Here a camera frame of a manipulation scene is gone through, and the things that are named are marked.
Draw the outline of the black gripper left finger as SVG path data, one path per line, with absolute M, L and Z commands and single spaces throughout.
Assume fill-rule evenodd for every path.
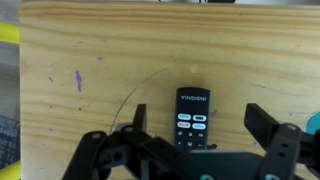
M 125 166 L 142 178 L 141 160 L 136 152 L 146 131 L 146 105 L 138 104 L 132 123 L 123 123 L 113 133 L 91 131 L 82 136 L 62 180 L 107 180 L 111 170 Z

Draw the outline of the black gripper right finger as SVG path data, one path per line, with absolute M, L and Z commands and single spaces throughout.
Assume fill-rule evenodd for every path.
M 303 180 L 295 174 L 303 164 L 320 178 L 320 131 L 309 134 L 292 123 L 280 123 L 256 103 L 246 105 L 244 126 L 265 150 L 260 180 Z

